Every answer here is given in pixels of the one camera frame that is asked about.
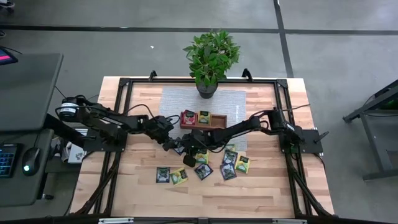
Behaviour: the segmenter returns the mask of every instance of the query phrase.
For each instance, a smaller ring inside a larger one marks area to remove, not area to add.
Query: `black plant pot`
[[[216,92],[217,87],[218,83],[210,84],[208,86],[206,86],[204,82],[197,83],[197,89],[199,91],[199,94],[204,99],[210,99]]]

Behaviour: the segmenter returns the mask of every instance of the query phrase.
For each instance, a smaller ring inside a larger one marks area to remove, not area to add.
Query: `wooden table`
[[[114,107],[120,77],[104,77],[99,103]],[[304,80],[289,78],[292,106],[308,103]],[[130,105],[145,103],[152,112],[159,114],[164,86],[192,86],[184,83],[135,83]],[[272,109],[276,105],[272,85],[220,84],[222,90],[246,91],[246,117],[259,110]],[[130,112],[148,114],[143,107]],[[310,107],[294,110],[295,122],[303,129],[313,127]],[[185,166],[188,181],[173,186],[156,184],[158,166],[170,166],[171,170],[183,167],[182,157],[173,150],[165,152],[161,145],[140,134],[130,135],[126,151],[122,153],[118,181],[114,195],[112,216],[130,217],[216,217],[216,218],[288,218],[293,217],[292,199],[285,157],[280,153],[277,136],[262,133],[247,135],[248,149],[241,152],[251,159],[248,174],[224,181],[219,166],[223,154],[211,154],[210,166],[214,173],[201,181],[193,169]],[[96,152],[84,160],[78,179],[71,212],[77,211],[88,200],[98,185],[103,163],[103,152]],[[328,183],[322,163],[311,154],[303,155],[307,184],[314,196],[333,213]],[[107,199],[107,189],[103,207]],[[298,190],[300,208],[304,211],[301,190]]]

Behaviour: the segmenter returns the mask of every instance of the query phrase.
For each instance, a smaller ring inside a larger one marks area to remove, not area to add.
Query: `black desk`
[[[39,171],[33,176],[27,177],[22,173],[22,155],[29,148],[34,146],[34,142],[40,133],[36,142],[36,147],[40,150],[40,168]],[[22,136],[21,133],[15,134],[2,134],[0,135],[0,142],[9,139],[13,136],[20,135],[19,138],[11,139],[5,143],[22,143],[24,148],[19,152],[19,158],[14,168],[14,175],[12,178],[0,179],[0,207],[32,205],[36,199],[41,195],[40,189],[43,189],[42,182],[45,165],[49,157],[50,144],[54,132],[49,129],[40,132],[31,132]]]
[[[16,55],[0,66],[0,131],[40,130],[46,119],[63,56]]]
[[[0,179],[0,207],[31,205],[41,194],[54,134],[78,146],[83,145],[79,132],[47,113],[63,56],[31,54],[16,57],[18,63],[0,66],[0,142],[9,136],[21,134],[20,131],[29,134],[6,141],[23,143],[25,148],[16,161],[13,178]],[[33,146],[39,130],[45,130],[40,134],[37,143],[41,148],[40,169],[35,175],[26,177],[21,170],[21,157]]]

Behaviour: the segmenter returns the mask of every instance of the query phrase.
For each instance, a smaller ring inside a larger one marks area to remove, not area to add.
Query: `gray floor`
[[[33,0],[17,1],[17,12],[0,22],[68,26],[277,28],[271,0]],[[397,30],[395,0],[280,0],[287,29]],[[61,52],[65,59],[57,86],[66,95],[98,93],[103,76],[184,76],[182,48],[194,33],[8,31],[0,45],[26,54]],[[240,63],[255,77],[286,77],[278,34],[232,34],[241,45]],[[294,76],[304,78],[315,125],[330,131],[323,140],[335,213],[341,217],[396,223],[398,178],[363,182],[377,171],[361,122],[344,115],[397,79],[398,36],[288,35]],[[59,106],[56,93],[51,111]],[[58,197],[33,207],[0,209],[2,219],[63,215],[76,176],[59,175]]]

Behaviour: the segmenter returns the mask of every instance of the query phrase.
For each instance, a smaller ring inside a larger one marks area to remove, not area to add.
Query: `wooden tray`
[[[226,128],[226,115],[211,114],[210,124],[199,124],[198,121],[196,125],[182,124],[182,112],[180,119],[181,129],[199,129],[199,130],[211,130],[216,128]]]

